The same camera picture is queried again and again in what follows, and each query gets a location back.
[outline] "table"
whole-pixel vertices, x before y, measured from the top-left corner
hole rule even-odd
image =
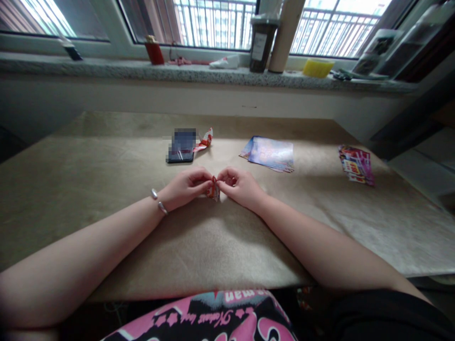
[[[362,147],[337,123],[85,112],[0,166],[1,268],[160,190],[189,164],[168,165],[175,128],[214,129],[195,156],[218,174],[249,170],[264,190],[356,239],[407,277],[455,273],[455,224],[372,155],[376,188],[348,181],[339,144]],[[253,135],[294,143],[295,172],[238,154]],[[100,285],[91,301],[176,297],[209,290],[312,283],[252,212],[224,194],[170,214]]]

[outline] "glass window pane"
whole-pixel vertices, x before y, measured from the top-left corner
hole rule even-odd
[[[337,0],[308,0],[305,2],[305,8],[333,10],[336,4]]]
[[[291,53],[355,57],[392,1],[307,0]]]
[[[89,0],[1,0],[0,30],[108,40]]]
[[[381,16],[392,0],[340,0],[337,11]]]
[[[256,0],[120,0],[136,43],[249,50]]]

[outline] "person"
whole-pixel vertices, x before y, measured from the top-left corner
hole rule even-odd
[[[167,211],[212,186],[203,167],[179,173],[158,193],[32,254],[0,274],[3,320],[12,339],[46,340],[137,247]],[[329,226],[267,195],[245,170],[227,167],[220,190],[260,216],[318,284],[339,298],[331,306],[332,340],[453,340],[445,316],[398,271]],[[299,336],[314,340],[312,329]],[[105,340],[297,340],[270,291],[201,293],[154,310]]]

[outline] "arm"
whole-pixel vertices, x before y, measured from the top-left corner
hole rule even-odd
[[[0,274],[1,308],[9,328],[44,328],[67,318],[159,224],[162,201],[172,211],[203,194],[210,173],[178,174],[158,193],[87,226]]]
[[[322,286],[338,292],[390,289],[429,302],[397,270],[367,248],[266,195],[249,172],[228,167],[217,179],[221,191],[264,219]]]

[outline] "shirt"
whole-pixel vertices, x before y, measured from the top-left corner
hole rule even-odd
[[[453,325],[439,310],[419,298],[394,291],[373,290],[347,296],[332,305],[328,318],[329,340],[455,340]],[[304,330],[299,333],[304,340],[319,339],[312,328]],[[299,339],[268,290],[236,290],[194,295],[167,304],[103,340]]]

